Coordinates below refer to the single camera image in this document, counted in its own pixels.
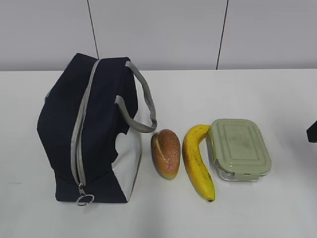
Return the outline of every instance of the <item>gray handle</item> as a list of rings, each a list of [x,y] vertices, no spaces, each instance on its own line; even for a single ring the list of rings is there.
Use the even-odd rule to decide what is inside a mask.
[[[147,126],[132,119],[125,106],[124,99],[121,96],[117,95],[114,103],[119,106],[119,109],[121,111],[123,118],[125,119],[125,121],[128,123],[130,127],[132,127],[133,129],[141,133],[151,133],[156,129],[158,123],[157,123],[155,107],[154,107],[154,103],[152,100],[148,83],[146,82],[145,78],[142,76],[142,74],[139,72],[139,70],[136,68],[136,66],[134,66],[134,64],[131,61],[127,61],[125,63],[125,66],[131,69],[131,71],[134,73],[137,80],[142,85],[144,100],[150,110],[150,119],[152,121],[152,125]]]

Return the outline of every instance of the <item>gray zipper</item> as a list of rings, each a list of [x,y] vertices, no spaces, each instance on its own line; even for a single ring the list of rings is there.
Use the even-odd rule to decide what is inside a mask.
[[[71,171],[75,179],[75,182],[78,185],[80,197],[77,199],[76,202],[77,202],[77,205],[79,206],[88,205],[94,200],[93,195],[86,194],[84,191],[84,187],[86,186],[86,177],[85,177],[85,171],[84,171],[83,159],[82,159],[81,139],[82,139],[82,131],[83,131],[83,126],[84,126],[85,117],[86,117],[87,104],[88,104],[89,94],[91,90],[91,85],[92,85],[94,74],[99,62],[100,60],[97,60],[92,68],[87,88],[85,90],[84,96],[79,106],[78,115],[75,122],[74,130],[73,130],[73,134],[71,138],[71,144],[70,144]],[[86,196],[90,196],[92,198],[91,201],[87,203],[81,203],[80,199]]]

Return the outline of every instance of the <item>bread roll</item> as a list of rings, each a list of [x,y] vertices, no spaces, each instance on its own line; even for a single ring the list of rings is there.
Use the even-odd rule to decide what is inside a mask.
[[[154,165],[166,179],[177,175],[180,161],[180,143],[177,135],[168,129],[154,134],[151,139]]]

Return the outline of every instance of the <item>yellow banana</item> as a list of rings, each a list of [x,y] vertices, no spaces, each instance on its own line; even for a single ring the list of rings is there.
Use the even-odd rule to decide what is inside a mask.
[[[204,199],[212,202],[215,200],[214,185],[199,151],[199,143],[206,137],[210,127],[196,125],[187,132],[183,141],[183,159],[196,191]]]

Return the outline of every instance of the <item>navy blue lunch bag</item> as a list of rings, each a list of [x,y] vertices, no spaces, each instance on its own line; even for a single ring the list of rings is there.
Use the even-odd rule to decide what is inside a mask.
[[[134,76],[152,126],[137,122]],[[46,96],[37,131],[55,173],[57,201],[128,202],[141,155],[141,133],[156,129],[149,87],[129,58],[76,54]]]

